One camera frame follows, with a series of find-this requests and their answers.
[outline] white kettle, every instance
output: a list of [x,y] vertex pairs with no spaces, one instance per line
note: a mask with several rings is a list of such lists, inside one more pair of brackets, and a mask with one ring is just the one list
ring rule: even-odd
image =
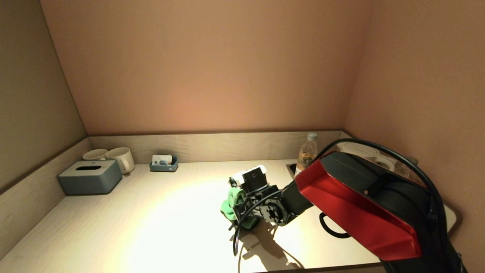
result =
[[355,154],[369,161],[372,161],[380,166],[388,169],[389,171],[394,171],[396,159],[385,156],[379,152],[379,150],[353,142],[342,142],[337,144],[339,151],[348,154]]

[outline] black cable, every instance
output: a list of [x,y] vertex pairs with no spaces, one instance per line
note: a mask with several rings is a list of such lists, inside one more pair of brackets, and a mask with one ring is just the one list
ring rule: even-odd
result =
[[236,231],[234,231],[234,240],[232,241],[232,252],[234,253],[234,256],[237,256],[238,255],[238,245],[239,245],[239,233],[241,232],[241,225],[242,225],[242,222],[244,221],[244,219],[251,213],[251,211],[253,211],[253,209],[255,209],[257,206],[259,206],[259,204],[263,203],[264,201],[266,201],[267,199],[277,195],[281,193],[281,191],[275,191],[265,197],[263,197],[261,200],[257,201],[256,203],[254,203],[254,205],[252,205],[243,215],[241,218],[239,218],[238,220],[238,225],[236,226]]
[[333,231],[330,227],[328,227],[327,223],[325,223],[325,216],[327,216],[327,215],[322,212],[322,213],[320,213],[320,216],[318,218],[320,219],[320,224],[322,225],[323,229],[328,234],[332,235],[333,237],[337,237],[339,239],[350,238],[350,235],[348,233],[338,233],[338,232]]
[[362,140],[362,139],[356,139],[356,138],[342,138],[333,141],[332,143],[328,144],[316,157],[313,159],[313,162],[319,160],[328,150],[330,150],[333,146],[341,143],[341,142],[353,142],[357,144],[362,144],[365,146],[369,146],[375,149],[378,149],[382,152],[387,153],[388,155],[398,159],[401,163],[406,165],[409,169],[411,169],[415,174],[418,175],[418,177],[423,181],[423,183],[426,185],[428,188],[430,194],[433,197],[433,201],[436,207],[436,215],[437,215],[437,222],[438,222],[438,228],[439,228],[439,237],[440,237],[440,243],[441,243],[441,249],[443,251],[443,258],[445,261],[448,263],[448,269],[451,271],[454,271],[454,266],[451,264],[452,259],[448,255],[448,232],[446,228],[446,214],[445,214],[445,208],[443,205],[443,200],[441,199],[440,194],[438,193],[438,189],[435,187],[435,184],[431,181],[431,179],[416,165],[414,165],[411,161],[409,161],[407,158],[404,156],[398,154],[397,152],[379,145],[377,143],[373,143],[370,141]]

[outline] table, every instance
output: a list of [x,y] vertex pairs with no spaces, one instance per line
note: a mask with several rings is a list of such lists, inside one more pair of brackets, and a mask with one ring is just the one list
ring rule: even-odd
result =
[[294,162],[180,163],[175,173],[137,165],[108,195],[64,198],[0,261],[0,272],[245,273],[379,262],[353,238],[327,234],[316,207],[284,227],[261,222],[233,256],[233,230],[219,212],[229,176],[264,165],[268,182],[282,188]]

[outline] ceramic cup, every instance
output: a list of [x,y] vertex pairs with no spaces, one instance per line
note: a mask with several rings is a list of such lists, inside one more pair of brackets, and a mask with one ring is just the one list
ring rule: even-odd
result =
[[96,149],[96,150],[92,150],[92,151],[89,151],[87,153],[85,153],[83,156],[82,156],[82,159],[83,160],[86,160],[86,161],[91,161],[91,160],[106,160],[107,157],[106,157],[106,153],[108,152],[108,150],[106,149]]
[[116,160],[121,173],[126,174],[135,169],[135,162],[131,155],[131,150],[126,147],[115,148],[106,153],[109,160]]

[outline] tissue box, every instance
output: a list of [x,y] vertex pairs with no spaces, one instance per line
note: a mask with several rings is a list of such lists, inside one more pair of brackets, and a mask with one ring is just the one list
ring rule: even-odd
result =
[[66,195],[108,194],[121,178],[114,160],[78,161],[57,176]]

